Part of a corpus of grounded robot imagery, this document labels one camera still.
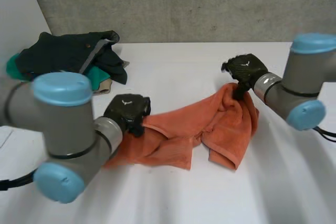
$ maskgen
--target white tabletop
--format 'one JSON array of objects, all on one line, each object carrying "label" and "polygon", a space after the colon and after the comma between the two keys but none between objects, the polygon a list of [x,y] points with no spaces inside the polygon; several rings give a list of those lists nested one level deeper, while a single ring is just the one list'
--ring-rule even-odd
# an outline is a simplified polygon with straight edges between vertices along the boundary
[{"label": "white tabletop", "polygon": [[[282,76],[289,43],[121,44],[127,85],[94,97],[95,116],[119,93],[148,95],[152,114],[194,103],[231,82],[223,61],[253,53]],[[322,126],[334,130],[336,86],[325,85]],[[73,203],[44,198],[34,184],[0,193],[0,223],[335,223],[336,144],[291,129],[253,94],[259,128],[237,171],[194,148],[191,171],[133,165],[102,170]],[[3,140],[11,129],[0,129]],[[15,129],[0,149],[0,179],[30,172],[46,155],[40,133]]]}]

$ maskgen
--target gray wall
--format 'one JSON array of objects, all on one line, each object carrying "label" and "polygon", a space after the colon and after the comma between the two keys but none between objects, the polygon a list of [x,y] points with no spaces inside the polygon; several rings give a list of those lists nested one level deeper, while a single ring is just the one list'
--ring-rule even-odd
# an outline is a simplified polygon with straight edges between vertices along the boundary
[{"label": "gray wall", "polygon": [[38,0],[55,35],[117,31],[122,42],[291,41],[336,33],[336,0]]}]

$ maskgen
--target gray robot arm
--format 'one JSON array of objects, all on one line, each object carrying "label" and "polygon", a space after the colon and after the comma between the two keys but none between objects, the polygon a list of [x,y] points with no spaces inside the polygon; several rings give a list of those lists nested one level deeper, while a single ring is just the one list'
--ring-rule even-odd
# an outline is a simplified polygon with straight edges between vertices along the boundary
[{"label": "gray robot arm", "polygon": [[61,203],[84,191],[126,130],[141,135],[142,118],[150,112],[149,98],[129,94],[115,97],[93,120],[90,81],[77,73],[49,73],[33,83],[3,79],[0,93],[0,125],[43,132],[48,160],[34,172],[34,182]]},{"label": "gray robot arm", "polygon": [[318,100],[324,82],[336,81],[336,36],[303,34],[290,48],[284,77],[268,71],[254,55],[237,56],[222,66],[239,81],[235,94],[255,94],[297,130],[313,129],[325,116]]}]

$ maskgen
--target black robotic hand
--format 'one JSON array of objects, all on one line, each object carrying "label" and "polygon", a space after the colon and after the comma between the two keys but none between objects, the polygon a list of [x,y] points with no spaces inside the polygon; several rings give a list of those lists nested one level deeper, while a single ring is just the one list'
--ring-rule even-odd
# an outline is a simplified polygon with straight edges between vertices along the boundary
[{"label": "black robotic hand", "polygon": [[227,71],[238,81],[233,94],[236,100],[243,99],[244,93],[253,88],[256,81],[268,73],[266,66],[253,54],[238,55],[222,64],[222,72]]},{"label": "black robotic hand", "polygon": [[139,137],[144,133],[142,120],[151,113],[151,100],[139,94],[118,94],[110,102],[104,116],[114,120],[122,132],[128,130]]}]

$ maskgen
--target teal cloth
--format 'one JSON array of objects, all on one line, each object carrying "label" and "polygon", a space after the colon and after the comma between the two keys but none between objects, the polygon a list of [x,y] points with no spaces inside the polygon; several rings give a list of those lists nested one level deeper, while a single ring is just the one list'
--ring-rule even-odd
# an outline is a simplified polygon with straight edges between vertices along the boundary
[{"label": "teal cloth", "polygon": [[[18,79],[21,81],[29,81],[28,78],[24,77],[16,67],[15,59],[19,54],[13,55],[7,62],[6,72],[13,79]],[[91,66],[90,70],[85,74],[87,78],[91,81],[92,90],[98,90],[99,84],[110,78],[110,75],[105,71],[101,70],[96,66]]]}]

